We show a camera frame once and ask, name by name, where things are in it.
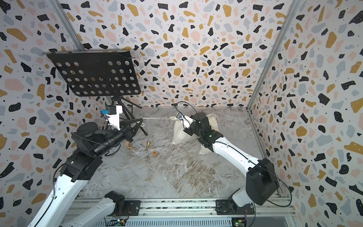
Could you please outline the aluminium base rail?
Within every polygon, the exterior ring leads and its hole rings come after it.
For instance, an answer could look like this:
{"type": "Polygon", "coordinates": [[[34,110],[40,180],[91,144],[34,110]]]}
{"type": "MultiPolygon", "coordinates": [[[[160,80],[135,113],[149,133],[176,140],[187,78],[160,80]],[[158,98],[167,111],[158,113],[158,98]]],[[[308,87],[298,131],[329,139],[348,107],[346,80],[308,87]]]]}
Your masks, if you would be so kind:
{"type": "Polygon", "coordinates": [[[232,209],[225,198],[126,199],[126,211],[96,218],[94,227],[298,227],[295,209],[272,198],[232,209]]]}

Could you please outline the black music stand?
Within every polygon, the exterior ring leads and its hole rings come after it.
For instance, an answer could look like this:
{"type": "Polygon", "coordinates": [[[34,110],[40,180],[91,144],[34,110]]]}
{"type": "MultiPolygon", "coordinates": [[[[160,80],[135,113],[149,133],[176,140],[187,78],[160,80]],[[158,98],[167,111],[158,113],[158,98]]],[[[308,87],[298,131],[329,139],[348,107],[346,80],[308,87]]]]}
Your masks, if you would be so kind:
{"type": "Polygon", "coordinates": [[[126,97],[141,94],[141,88],[129,51],[49,52],[46,55],[75,95],[109,97],[108,106],[121,105],[126,120],[135,118],[133,108],[141,106],[126,97]]]}

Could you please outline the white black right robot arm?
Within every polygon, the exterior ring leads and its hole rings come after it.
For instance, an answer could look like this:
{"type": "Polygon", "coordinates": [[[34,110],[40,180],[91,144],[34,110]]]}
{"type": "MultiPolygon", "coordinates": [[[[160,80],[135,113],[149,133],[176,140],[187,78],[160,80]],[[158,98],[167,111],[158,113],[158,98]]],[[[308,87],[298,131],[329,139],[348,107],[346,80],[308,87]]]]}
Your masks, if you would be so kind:
{"type": "Polygon", "coordinates": [[[230,196],[232,205],[238,208],[250,203],[263,205],[265,202],[278,207],[291,205],[292,195],[287,205],[279,205],[269,200],[280,188],[279,183],[288,187],[282,179],[277,177],[274,164],[270,160],[253,157],[233,145],[222,133],[212,129],[208,117],[203,112],[191,117],[179,113],[177,119],[182,123],[185,133],[190,136],[195,135],[203,147],[228,160],[245,176],[245,187],[238,189],[230,196]]]}

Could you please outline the gold chess piece upright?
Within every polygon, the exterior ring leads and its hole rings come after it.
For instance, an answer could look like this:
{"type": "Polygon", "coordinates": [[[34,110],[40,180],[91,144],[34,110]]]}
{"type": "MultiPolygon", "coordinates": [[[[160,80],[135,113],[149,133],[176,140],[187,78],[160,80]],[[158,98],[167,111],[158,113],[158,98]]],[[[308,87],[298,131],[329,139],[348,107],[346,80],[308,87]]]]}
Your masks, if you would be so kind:
{"type": "Polygon", "coordinates": [[[148,141],[148,142],[147,142],[147,145],[146,145],[146,149],[145,149],[145,151],[148,151],[148,149],[149,149],[149,147],[150,147],[150,144],[151,144],[151,142],[150,142],[150,141],[148,141]]]}

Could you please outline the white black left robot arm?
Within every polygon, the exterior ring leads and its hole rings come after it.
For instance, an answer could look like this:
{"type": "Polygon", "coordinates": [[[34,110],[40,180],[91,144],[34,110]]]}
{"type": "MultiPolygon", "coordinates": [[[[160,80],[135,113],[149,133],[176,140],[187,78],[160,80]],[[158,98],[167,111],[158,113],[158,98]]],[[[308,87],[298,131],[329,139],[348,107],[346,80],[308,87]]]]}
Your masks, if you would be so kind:
{"type": "Polygon", "coordinates": [[[39,212],[30,222],[31,227],[88,227],[101,218],[125,211],[125,197],[111,191],[94,207],[72,221],[62,223],[79,192],[93,177],[103,162],[103,155],[124,141],[132,142],[143,119],[119,123],[120,130],[101,130],[94,122],[82,124],[72,134],[77,148],[53,177],[53,189],[39,212]]]}

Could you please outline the cream drawstring soil bag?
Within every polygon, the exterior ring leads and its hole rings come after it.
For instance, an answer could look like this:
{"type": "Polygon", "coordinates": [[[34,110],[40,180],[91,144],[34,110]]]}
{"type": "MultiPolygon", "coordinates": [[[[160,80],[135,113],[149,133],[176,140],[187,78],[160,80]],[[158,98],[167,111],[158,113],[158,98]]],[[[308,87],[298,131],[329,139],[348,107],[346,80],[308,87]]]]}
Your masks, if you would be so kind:
{"type": "Polygon", "coordinates": [[[197,139],[196,135],[190,136],[184,132],[183,125],[181,124],[180,121],[177,120],[176,117],[174,117],[173,120],[175,120],[175,124],[173,129],[172,144],[176,145],[197,139]]]}

